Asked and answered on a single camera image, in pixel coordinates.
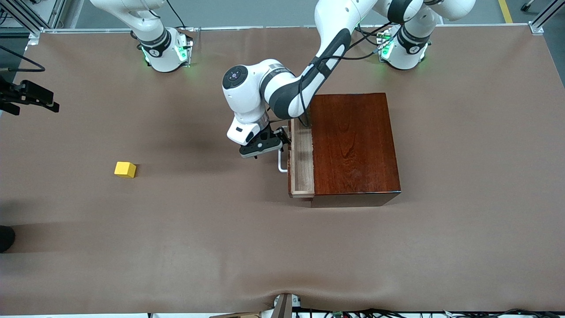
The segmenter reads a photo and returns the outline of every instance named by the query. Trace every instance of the black cable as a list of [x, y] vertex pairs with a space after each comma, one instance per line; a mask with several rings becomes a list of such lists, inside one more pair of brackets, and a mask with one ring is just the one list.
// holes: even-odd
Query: black cable
[[537, 312], [522, 310], [518, 308], [510, 309], [505, 312], [497, 313], [497, 314], [488, 314], [486, 312], [455, 312], [451, 318], [498, 318], [502, 315], [528, 315], [528, 316], [535, 316], [538, 318], [544, 318], [544, 315], [541, 315]]
[[161, 17], [158, 16], [157, 14], [155, 14], [155, 12], [153, 12], [153, 10], [149, 10], [149, 13], [151, 13], [152, 16], [156, 17], [157, 19], [160, 19]]
[[[361, 38], [361, 39], [358, 40], [357, 42], [355, 42], [355, 43], [353, 43], [352, 45], [350, 45], [349, 48], [348, 48], [348, 50], [350, 50], [350, 49], [351, 49], [352, 47], [354, 47], [355, 45], [358, 45], [359, 43], [361, 43], [363, 40], [369, 38], [370, 36], [376, 35], [377, 33], [379, 33], [380, 31], [382, 31], [384, 28], [386, 28], [387, 26], [389, 26], [389, 25], [391, 25], [391, 24], [392, 24], [392, 22], [386, 23], [385, 25], [383, 25], [382, 27], [380, 27], [380, 28], [374, 30], [373, 32], [370, 32], [370, 33], [366, 34], [363, 38]], [[345, 60], [349, 60], [349, 61], [358, 61], [358, 60], [360, 60], [360, 59], [366, 59], [366, 58], [368, 58], [368, 57], [371, 57], [371, 56], [373, 56], [373, 55], [374, 55], [376, 52], [378, 52], [378, 51], [379, 51], [379, 50], [377, 50], [377, 51], [374, 50], [373, 52], [371, 52], [371, 53], [369, 53], [369, 54], [367, 54], [367, 55], [365, 55], [365, 56], [363, 56], [363, 57], [343, 57], [343, 56], [332, 55], [332, 56], [320, 58], [320, 59], [318, 59], [316, 62], [317, 62], [317, 63], [320, 63], [320, 62], [322, 62], [323, 60], [331, 59], [331, 58], [337, 58], [338, 60], [345, 59]], [[298, 117], [298, 121], [300, 121], [300, 123], [302, 124], [302, 126], [304, 126], [305, 128], [310, 128], [310, 117], [308, 116], [308, 112], [306, 111], [306, 104], [304, 103], [304, 96], [303, 96], [303, 94], [302, 94], [302, 82], [303, 82], [303, 81], [304, 81], [304, 75], [301, 75], [301, 76], [300, 76], [300, 79], [299, 79], [299, 81], [298, 81], [298, 92], [299, 92], [299, 94], [300, 94], [300, 102], [302, 103], [302, 110], [304, 111], [304, 114], [305, 114], [306, 123], [304, 123], [304, 122], [302, 121], [302, 118], [300, 118], [300, 117]]]
[[169, 0], [167, 0], [167, 3], [169, 4], [169, 7], [171, 7], [171, 10], [173, 10], [173, 12], [175, 13], [175, 15], [177, 16], [177, 18], [180, 21], [180, 24], [182, 24], [183, 28], [186, 28], [186, 25], [184, 24], [184, 22], [182, 21], [182, 19], [180, 18], [179, 14], [176, 12], [175, 8], [173, 8], [173, 6], [171, 5], [171, 3], [169, 2]]
[[4, 11], [4, 9], [0, 8], [0, 25], [2, 25], [4, 22], [6, 22], [6, 19], [8, 19], [8, 12]]
[[[357, 32], [361, 33], [362, 35], [367, 35], [367, 34], [369, 34], [369, 32], [362, 30], [362, 29], [361, 29], [361, 26], [359, 26], [359, 25], [355, 27], [355, 30], [356, 30]], [[378, 43], [375, 43], [375, 42], [371, 41], [368, 37], [365, 39], [365, 41], [371, 43], [372, 45], [378, 46]]]
[[357, 42], [351, 44], [349, 46], [349, 49], [351, 49], [352, 47], [354, 47], [355, 45], [358, 45], [359, 43], [363, 42], [365, 39], [369, 38], [370, 36], [373, 35], [377, 35], [377, 33], [379, 33], [380, 31], [382, 31], [383, 29], [385, 29], [386, 27], [388, 27], [389, 25], [392, 25], [392, 22], [386, 23], [385, 25], [383, 25], [382, 27], [374, 30], [373, 32], [370, 32], [369, 34], [366, 34], [365, 36], [363, 36], [360, 40], [358, 40]]
[[304, 81], [304, 75], [300, 76], [300, 80], [298, 81], [298, 92], [300, 93], [300, 102], [302, 102], [302, 110], [304, 111], [304, 118], [306, 119], [306, 124], [302, 121], [302, 118], [298, 116], [298, 121], [302, 124], [305, 128], [310, 128], [310, 116], [306, 111], [306, 105], [304, 104], [304, 96], [302, 95], [302, 81]]
[[45, 68], [43, 66], [41, 66], [40, 64], [30, 60], [29, 58], [27, 58], [23, 55], [20, 55], [20, 54], [14, 52], [14, 51], [2, 46], [2, 45], [0, 45], [0, 49], [4, 50], [4, 51], [6, 51], [10, 54], [13, 54], [13, 55], [15, 55], [15, 56], [17, 56], [17, 57], [19, 57], [23, 60], [26, 60], [29, 63], [39, 67], [39, 68], [8, 68], [8, 72], [44, 72], [45, 71]]

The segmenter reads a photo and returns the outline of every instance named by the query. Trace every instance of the metal handle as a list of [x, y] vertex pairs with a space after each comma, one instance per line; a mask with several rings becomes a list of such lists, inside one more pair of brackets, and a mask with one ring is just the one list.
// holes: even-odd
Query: metal handle
[[279, 171], [282, 173], [288, 173], [288, 169], [283, 169], [283, 166], [281, 166], [281, 163], [283, 161], [283, 149], [279, 149]]

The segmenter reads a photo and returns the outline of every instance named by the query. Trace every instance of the brown table surface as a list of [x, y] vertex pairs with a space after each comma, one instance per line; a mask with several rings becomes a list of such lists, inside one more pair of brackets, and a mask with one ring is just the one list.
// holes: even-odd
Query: brown table surface
[[159, 74], [129, 34], [42, 35], [27, 56], [47, 71], [19, 79], [62, 111], [0, 120], [0, 224], [18, 236], [1, 313], [251, 311], [282, 292], [343, 310], [564, 309], [565, 89], [544, 38], [442, 27], [417, 69], [343, 61], [319, 93], [386, 92], [402, 184], [355, 209], [288, 198], [276, 153], [243, 160], [225, 137], [224, 72], [277, 58], [300, 73], [318, 44], [315, 29], [205, 32], [193, 67]]

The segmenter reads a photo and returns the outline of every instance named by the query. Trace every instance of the electrical wires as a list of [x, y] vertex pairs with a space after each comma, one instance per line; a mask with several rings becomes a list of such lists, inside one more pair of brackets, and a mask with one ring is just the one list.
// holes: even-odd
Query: electrical wires
[[[365, 31], [361, 30], [360, 27], [359, 27], [359, 30], [361, 30], [361, 33], [364, 34], [364, 36], [363, 36], [360, 40], [358, 40], [358, 41], [356, 41], [355, 43], [351, 44], [351, 45], [349, 46], [349, 48], [347, 49], [347, 51], [349, 51], [351, 48], [355, 47], [355, 46], [358, 45], [359, 43], [363, 42], [364, 40], [368, 40], [370, 43], [372, 43], [372, 44], [374, 44], [374, 45], [377, 46], [371, 53], [369, 53], [369, 54], [367, 54], [367, 55], [365, 55], [365, 56], [362, 56], [362, 57], [344, 57], [344, 56], [332, 55], [332, 56], [328, 56], [328, 57], [322, 57], [322, 58], [318, 59], [317, 61], [315, 61], [315, 63], [319, 65], [320, 63], [322, 63], [322, 61], [327, 60], [327, 59], [332, 59], [332, 58], [335, 58], [335, 59], [337, 59], [338, 61], [340, 61], [340, 60], [342, 60], [342, 59], [344, 59], [344, 60], [349, 60], [349, 61], [358, 61], [358, 60], [366, 59], [366, 58], [368, 58], [368, 57], [373, 56], [374, 54], [376, 54], [376, 53], [378, 53], [380, 50], [382, 50], [385, 46], [387, 46], [387, 44], [390, 43], [390, 41], [398, 34], [398, 32], [397, 32], [394, 36], [392, 36], [387, 42], [385, 42], [385, 43], [383, 43], [383, 44], [381, 44], [381, 45], [379, 45], [379, 44], [377, 44], [377, 43], [373, 43], [373, 42], [372, 42], [371, 40], [369, 40], [368, 38], [369, 38], [370, 36], [376, 36], [379, 32], [381, 32], [383, 29], [385, 29], [386, 27], [388, 27], [388, 26], [390, 26], [390, 25], [392, 25], [392, 22], [388, 22], [388, 23], [384, 24], [382, 27], [380, 27], [380, 28], [378, 28], [378, 29], [376, 29], [376, 30], [374, 30], [374, 31], [372, 31], [372, 32], [365, 32]], [[306, 127], [306, 128], [310, 128], [310, 117], [308, 116], [308, 112], [306, 111], [306, 103], [304, 103], [304, 96], [303, 96], [303, 93], [302, 93], [302, 84], [303, 84], [303, 81], [304, 81], [304, 74], [302, 74], [302, 75], [300, 76], [300, 79], [298, 80], [298, 93], [299, 93], [299, 95], [300, 95], [300, 102], [301, 102], [301, 104], [302, 104], [302, 110], [303, 110], [303, 113], [304, 113], [304, 115], [305, 115], [306, 123], [303, 122], [303, 121], [302, 121], [302, 118], [300, 118], [300, 117], [298, 117], [298, 120], [300, 121], [300, 123], [302, 124], [302, 126], [304, 126], [304, 127]]]
[[6, 19], [11, 18], [3, 8], [0, 8], [0, 25], [6, 22]]
[[182, 28], [186, 29], [186, 25], [184, 24], [183, 20], [180, 18], [179, 14], [176, 12], [175, 8], [173, 8], [173, 6], [171, 5], [171, 2], [169, 0], [167, 0], [167, 3], [169, 4], [169, 7], [171, 8], [171, 10], [175, 13], [177, 18], [179, 19], [180, 24], [182, 24]]
[[29, 63], [38, 67], [38, 68], [8, 68], [8, 72], [44, 72], [45, 71], [45, 68], [43, 66], [41, 66], [39, 63], [36, 63], [36, 62], [30, 60], [29, 58], [23, 56], [23, 55], [20, 55], [20, 54], [14, 52], [14, 51], [2, 46], [2, 45], [0, 45], [0, 49], [4, 50], [4, 51], [6, 51], [6, 52], [8, 52], [12, 55], [15, 55], [15, 56], [17, 56], [17, 57], [19, 57], [23, 60], [26, 60]]
[[[307, 312], [305, 308], [298, 308], [297, 312]], [[349, 312], [332, 312], [332, 311], [319, 311], [315, 310], [317, 313], [324, 313], [324, 318], [333, 318], [343, 315], [344, 318], [407, 318], [414, 317], [417, 313], [407, 313], [406, 316], [390, 310], [375, 309], [370, 308], [361, 311], [349, 311]], [[434, 314], [440, 315], [442, 318], [501, 318], [504, 315], [523, 315], [523, 316], [533, 316], [534, 318], [559, 318], [558, 313], [553, 312], [535, 312], [523, 309], [510, 309], [505, 312], [425, 312], [429, 314], [428, 318], [434, 318]], [[424, 313], [419, 313], [420, 318], [424, 318]]]
[[147, 2], [145, 2], [145, 0], [141, 0], [141, 3], [143, 4], [143, 7], [145, 7], [145, 9], [147, 11], [149, 11], [149, 13], [151, 13], [152, 16], [156, 17], [157, 19], [160, 19], [161, 17], [158, 16], [155, 12], [153, 12], [153, 10], [151, 10], [151, 8], [149, 8], [149, 6], [147, 5]]

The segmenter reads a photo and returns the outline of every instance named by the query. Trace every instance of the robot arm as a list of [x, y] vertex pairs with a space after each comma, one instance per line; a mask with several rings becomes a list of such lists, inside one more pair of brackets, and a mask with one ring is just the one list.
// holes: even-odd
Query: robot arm
[[[402, 24], [397, 28], [403, 28], [398, 34], [407, 40], [407, 54], [416, 54], [437, 24], [435, 12], [456, 20], [474, 4], [475, 0], [319, 0], [315, 22], [320, 49], [300, 75], [295, 76], [274, 59], [234, 66], [224, 75], [224, 95], [235, 114], [228, 138], [242, 145], [240, 154], [244, 158], [280, 149], [283, 144], [271, 140], [266, 104], [281, 119], [302, 115], [339, 63], [339, 57], [349, 49], [355, 26], [370, 10]], [[415, 53], [411, 52], [413, 46], [418, 46]]]
[[124, 22], [141, 43], [145, 58], [155, 70], [171, 72], [189, 63], [191, 43], [174, 28], [165, 28], [151, 10], [166, 0], [90, 0], [92, 4]]
[[[265, 102], [281, 119], [303, 114], [340, 61], [332, 57], [342, 57], [347, 52], [355, 26], [378, 1], [392, 0], [319, 0], [314, 17], [320, 34], [320, 49], [299, 76], [274, 59], [228, 70], [222, 85], [225, 98], [235, 113], [228, 137], [246, 146], [265, 130], [269, 123]], [[402, 10], [396, 14], [402, 22], [411, 19], [423, 3], [423, 0], [400, 1], [403, 5], [392, 6], [392, 9]]]

